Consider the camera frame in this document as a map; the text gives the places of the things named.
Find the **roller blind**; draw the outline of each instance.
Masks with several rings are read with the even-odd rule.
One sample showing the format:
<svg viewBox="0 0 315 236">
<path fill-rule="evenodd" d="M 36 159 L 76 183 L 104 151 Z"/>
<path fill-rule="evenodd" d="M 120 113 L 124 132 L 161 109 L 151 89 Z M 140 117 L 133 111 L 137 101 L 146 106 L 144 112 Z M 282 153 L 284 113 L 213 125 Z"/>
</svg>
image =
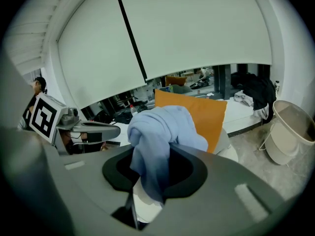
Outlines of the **roller blind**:
<svg viewBox="0 0 315 236">
<path fill-rule="evenodd" d="M 59 39 L 59 54 L 79 108 L 145 84 L 118 0 L 85 0 Z"/>
<path fill-rule="evenodd" d="M 148 79 L 207 65 L 271 64 L 255 0 L 122 0 Z"/>
</svg>

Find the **white ceiling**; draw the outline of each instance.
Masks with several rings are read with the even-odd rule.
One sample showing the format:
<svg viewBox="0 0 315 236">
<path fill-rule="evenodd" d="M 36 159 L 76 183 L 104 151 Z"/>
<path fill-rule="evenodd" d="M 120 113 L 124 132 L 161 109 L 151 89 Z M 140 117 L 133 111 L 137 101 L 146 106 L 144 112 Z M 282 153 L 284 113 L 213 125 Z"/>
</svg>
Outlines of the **white ceiling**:
<svg viewBox="0 0 315 236">
<path fill-rule="evenodd" d="M 21 74 L 42 67 L 43 42 L 61 0 L 27 0 L 9 26 L 4 47 Z"/>
</svg>

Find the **gray floor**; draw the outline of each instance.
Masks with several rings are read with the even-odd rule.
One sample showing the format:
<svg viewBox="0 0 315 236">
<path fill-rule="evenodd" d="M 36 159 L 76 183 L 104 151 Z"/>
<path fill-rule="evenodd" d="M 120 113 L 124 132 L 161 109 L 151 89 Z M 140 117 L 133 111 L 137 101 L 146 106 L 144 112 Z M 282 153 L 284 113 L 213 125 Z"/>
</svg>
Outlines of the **gray floor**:
<svg viewBox="0 0 315 236">
<path fill-rule="evenodd" d="M 239 163 L 266 181 L 287 200 L 301 193 L 308 182 L 315 165 L 315 146 L 303 146 L 287 165 L 276 164 L 266 151 L 258 150 L 275 121 L 273 119 L 268 124 L 231 137 L 230 142 L 237 151 Z"/>
</svg>

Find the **light blue towel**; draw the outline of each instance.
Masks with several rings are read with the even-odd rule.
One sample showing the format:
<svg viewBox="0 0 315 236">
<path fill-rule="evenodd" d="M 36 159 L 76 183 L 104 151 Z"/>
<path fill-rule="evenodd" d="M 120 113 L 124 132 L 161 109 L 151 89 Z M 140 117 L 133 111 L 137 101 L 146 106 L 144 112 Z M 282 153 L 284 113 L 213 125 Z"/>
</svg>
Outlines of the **light blue towel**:
<svg viewBox="0 0 315 236">
<path fill-rule="evenodd" d="M 207 151 L 208 143 L 198 135 L 185 107 L 156 107 L 135 115 L 128 127 L 128 139 L 134 147 L 130 168 L 141 176 L 146 193 L 162 202 L 169 183 L 169 143 L 178 143 Z"/>
</svg>

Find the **person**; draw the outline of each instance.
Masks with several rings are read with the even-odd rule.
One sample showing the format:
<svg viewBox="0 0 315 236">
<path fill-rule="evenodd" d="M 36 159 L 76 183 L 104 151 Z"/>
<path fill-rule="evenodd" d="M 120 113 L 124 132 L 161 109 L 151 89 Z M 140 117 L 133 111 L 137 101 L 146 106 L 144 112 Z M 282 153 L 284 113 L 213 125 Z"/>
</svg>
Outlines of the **person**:
<svg viewBox="0 0 315 236">
<path fill-rule="evenodd" d="M 197 70 L 197 73 L 200 74 L 198 81 L 203 81 L 203 82 L 204 82 L 204 81 L 207 81 L 207 82 L 209 82 L 209 79 L 210 79 L 210 77 L 211 77 L 211 74 L 210 74 L 210 71 L 209 71 L 209 70 L 204 69 L 204 68 L 199 68 L 199 69 Z"/>
<path fill-rule="evenodd" d="M 34 109 L 36 97 L 41 92 L 47 94 L 46 80 L 43 77 L 36 77 L 35 80 L 31 83 L 31 87 L 34 90 L 34 96 L 32 97 L 31 101 L 29 102 L 27 108 L 23 113 L 23 116 L 18 124 L 18 130 L 32 130 L 30 128 L 30 118 Z"/>
</svg>

